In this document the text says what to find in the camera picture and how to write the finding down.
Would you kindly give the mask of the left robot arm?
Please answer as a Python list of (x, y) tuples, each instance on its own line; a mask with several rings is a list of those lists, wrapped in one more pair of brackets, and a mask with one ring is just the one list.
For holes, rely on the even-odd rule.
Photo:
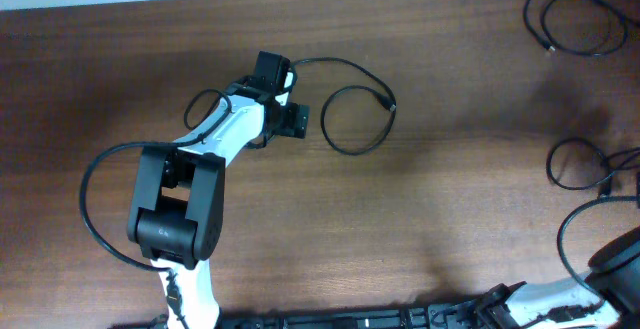
[(189, 134), (144, 146), (127, 236), (160, 272), (169, 313), (152, 327), (215, 327), (209, 259), (221, 234), (225, 171), (254, 139), (304, 137), (309, 109), (289, 102), (292, 88), (290, 60), (262, 51), (253, 73), (222, 91)]

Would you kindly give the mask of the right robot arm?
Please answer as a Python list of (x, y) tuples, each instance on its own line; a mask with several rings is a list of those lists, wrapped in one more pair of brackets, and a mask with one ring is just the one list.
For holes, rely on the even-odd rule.
[(639, 229), (614, 239), (589, 260), (580, 278), (546, 284), (500, 284), (472, 313), (488, 328), (639, 329)]

